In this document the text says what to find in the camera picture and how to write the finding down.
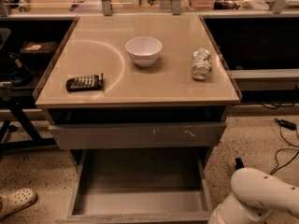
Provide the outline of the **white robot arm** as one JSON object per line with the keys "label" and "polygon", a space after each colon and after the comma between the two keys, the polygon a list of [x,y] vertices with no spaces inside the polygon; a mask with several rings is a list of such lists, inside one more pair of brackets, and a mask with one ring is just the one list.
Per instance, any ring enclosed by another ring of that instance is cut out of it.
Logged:
{"label": "white robot arm", "polygon": [[299,188],[260,170],[241,168],[231,177],[231,193],[207,224],[262,224],[275,211],[299,218]]}

